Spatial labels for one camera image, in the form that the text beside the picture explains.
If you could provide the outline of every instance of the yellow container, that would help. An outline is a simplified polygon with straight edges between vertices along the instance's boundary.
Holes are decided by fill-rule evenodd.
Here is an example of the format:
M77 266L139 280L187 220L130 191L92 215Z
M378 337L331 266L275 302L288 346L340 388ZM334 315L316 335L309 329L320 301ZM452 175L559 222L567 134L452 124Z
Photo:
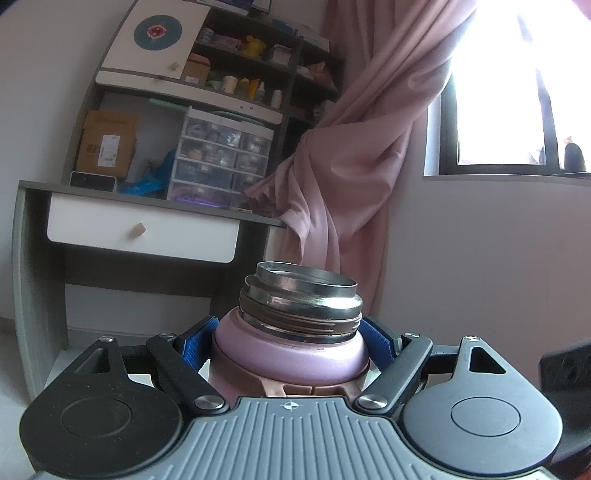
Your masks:
M242 50L242 54L247 57L255 59L261 58L261 53L267 46L258 38L254 38L252 35L246 37L246 48Z

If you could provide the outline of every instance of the pink thermos bottle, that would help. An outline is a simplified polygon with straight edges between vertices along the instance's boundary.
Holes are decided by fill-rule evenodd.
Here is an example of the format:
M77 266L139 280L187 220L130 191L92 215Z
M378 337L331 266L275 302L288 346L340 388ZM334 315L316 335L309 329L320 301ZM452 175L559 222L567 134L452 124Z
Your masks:
M324 270L259 263L215 331L209 382L232 405L240 395L352 400L369 367L356 289Z

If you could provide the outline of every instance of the black circular pad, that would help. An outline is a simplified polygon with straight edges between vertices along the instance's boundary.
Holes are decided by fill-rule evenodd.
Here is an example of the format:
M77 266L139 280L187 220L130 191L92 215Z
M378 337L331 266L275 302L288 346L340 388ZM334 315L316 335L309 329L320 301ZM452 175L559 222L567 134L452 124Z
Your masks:
M101 438L116 435L131 421L131 410L113 398L84 398L66 407L61 424L74 435Z
M405 437L436 465L461 474L512 476L544 465L560 441L560 415L491 349L487 355L505 373L469 370L467 342L451 380L417 393L402 409Z
M517 428L519 411L509 402L491 397L473 397L452 407L452 420L465 432L479 437L499 437Z
M180 435L177 404L155 388L112 373L70 375L60 387L51 384L21 420L36 469L80 479L123 476L158 459Z

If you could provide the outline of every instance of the white drawer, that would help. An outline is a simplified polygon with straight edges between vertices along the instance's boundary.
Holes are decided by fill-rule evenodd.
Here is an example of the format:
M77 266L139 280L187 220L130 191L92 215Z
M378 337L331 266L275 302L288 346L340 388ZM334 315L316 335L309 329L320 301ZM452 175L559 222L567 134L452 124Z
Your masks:
M51 194L47 237L53 242L228 263L239 221L213 215Z

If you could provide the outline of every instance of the drawer knob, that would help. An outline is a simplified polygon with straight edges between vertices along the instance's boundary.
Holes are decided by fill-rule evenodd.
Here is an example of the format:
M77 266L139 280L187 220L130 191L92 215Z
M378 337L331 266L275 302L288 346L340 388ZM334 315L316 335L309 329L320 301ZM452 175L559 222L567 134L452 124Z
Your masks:
M138 238L139 236L142 236L145 232L146 232L146 227L144 226L144 224L142 222L140 222L131 229L131 236L133 238Z

